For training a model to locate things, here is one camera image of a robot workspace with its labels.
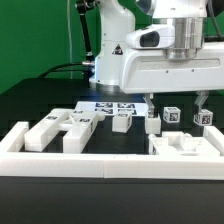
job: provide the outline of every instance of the white plastic part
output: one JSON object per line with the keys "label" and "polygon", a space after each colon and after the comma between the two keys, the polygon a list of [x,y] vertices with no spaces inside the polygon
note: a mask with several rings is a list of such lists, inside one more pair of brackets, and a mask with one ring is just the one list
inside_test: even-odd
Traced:
{"label": "white plastic part", "polygon": [[[159,34],[159,43],[156,47],[142,47],[140,45],[141,37],[146,34],[157,32]],[[172,25],[151,25],[144,29],[137,30],[127,35],[126,42],[133,49],[154,49],[169,48],[175,42],[175,28]]]}
{"label": "white plastic part", "polygon": [[209,110],[203,109],[197,115],[194,115],[194,123],[199,126],[212,125],[213,113]]}
{"label": "white plastic part", "polygon": [[149,117],[148,113],[145,114],[145,132],[146,134],[160,134],[161,132],[161,118]]}
{"label": "white plastic part", "polygon": [[224,43],[206,43],[193,60],[171,62],[163,50],[126,51],[120,88],[125,93],[217,90],[224,87]]}
{"label": "white plastic part", "polygon": [[207,0],[156,0],[153,18],[207,17]]}
{"label": "white plastic part", "polygon": [[183,132],[163,132],[162,137],[150,137],[153,154],[161,156],[219,157],[220,152],[203,137],[192,137]]}
{"label": "white plastic part", "polygon": [[0,142],[0,153],[19,152],[24,145],[24,135],[29,130],[28,122],[17,122]]}
{"label": "white plastic part", "polygon": [[25,135],[26,150],[42,152],[60,131],[59,124],[67,120],[71,112],[69,109],[52,110]]}
{"label": "white plastic part", "polygon": [[64,153],[81,153],[96,129],[99,120],[104,120],[105,114],[98,112],[83,112],[78,121],[63,137]]}
{"label": "white plastic part", "polygon": [[215,126],[204,127],[203,137],[224,156],[224,135]]}
{"label": "white plastic part", "polygon": [[177,107],[164,107],[163,120],[167,123],[179,123],[180,113],[181,111]]}
{"label": "white plastic part", "polygon": [[132,125],[132,112],[128,110],[119,111],[112,121],[112,131],[126,133]]}
{"label": "white plastic part", "polygon": [[118,0],[101,0],[98,8],[101,16],[101,52],[96,57],[95,76],[90,82],[118,86],[121,57],[127,49],[125,38],[135,30],[135,17]]}

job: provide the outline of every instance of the white block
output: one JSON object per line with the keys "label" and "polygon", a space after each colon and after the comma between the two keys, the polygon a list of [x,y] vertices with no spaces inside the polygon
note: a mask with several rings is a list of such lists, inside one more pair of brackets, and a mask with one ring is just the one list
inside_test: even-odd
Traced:
{"label": "white block", "polygon": [[25,135],[26,151],[42,152],[59,132],[59,124],[68,119],[69,109],[54,109]]}
{"label": "white block", "polygon": [[161,118],[151,118],[148,113],[145,114],[145,132],[146,134],[160,134],[161,132]]}
{"label": "white block", "polygon": [[29,130],[28,122],[17,122],[0,142],[0,152],[19,152],[24,145],[24,134]]}
{"label": "white block", "polygon": [[163,120],[167,123],[179,123],[180,113],[181,111],[177,107],[164,107]]}
{"label": "white block", "polygon": [[215,156],[220,152],[204,137],[192,137],[183,132],[163,132],[161,138],[150,137],[156,155],[163,156]]}
{"label": "white block", "polygon": [[126,133],[132,125],[132,112],[127,110],[119,111],[112,122],[112,131]]}
{"label": "white block", "polygon": [[98,120],[102,120],[102,113],[83,112],[79,120],[72,126],[63,138],[64,153],[81,153],[96,129]]}
{"label": "white block", "polygon": [[212,125],[213,113],[209,110],[201,110],[197,115],[194,115],[194,123],[199,126]]}
{"label": "white block", "polygon": [[215,126],[204,127],[203,137],[224,156],[224,135]]}

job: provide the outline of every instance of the cable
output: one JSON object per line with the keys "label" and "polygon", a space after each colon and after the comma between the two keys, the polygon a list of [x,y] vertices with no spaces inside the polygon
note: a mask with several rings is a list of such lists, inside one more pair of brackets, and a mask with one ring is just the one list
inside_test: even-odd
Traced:
{"label": "cable", "polygon": [[214,11],[213,11],[212,0],[208,0],[208,10],[209,10],[209,14],[211,16],[212,23],[213,23],[213,26],[215,28],[216,34],[218,35],[219,39],[221,40],[222,34],[220,32],[218,23],[217,23],[216,18],[215,18],[215,14],[214,14]]}
{"label": "cable", "polygon": [[72,30],[71,30],[71,0],[67,0],[67,23],[68,23],[68,37],[69,37],[69,59],[70,63],[73,62],[73,43],[72,43]]}
{"label": "cable", "polygon": [[82,62],[72,62],[72,63],[67,63],[67,64],[62,64],[62,65],[57,65],[49,70],[47,70],[46,72],[42,73],[41,75],[39,75],[38,78],[43,79],[45,78],[49,73],[56,71],[57,69],[60,68],[66,68],[66,67],[71,67],[71,66],[80,66],[82,65]]}

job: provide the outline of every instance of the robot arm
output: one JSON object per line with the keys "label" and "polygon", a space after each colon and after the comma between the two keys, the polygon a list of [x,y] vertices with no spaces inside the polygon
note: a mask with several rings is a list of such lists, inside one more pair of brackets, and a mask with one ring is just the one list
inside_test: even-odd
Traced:
{"label": "robot arm", "polygon": [[224,88],[224,43],[204,43],[206,5],[207,0],[155,1],[153,24],[127,35],[120,73],[125,93]]}

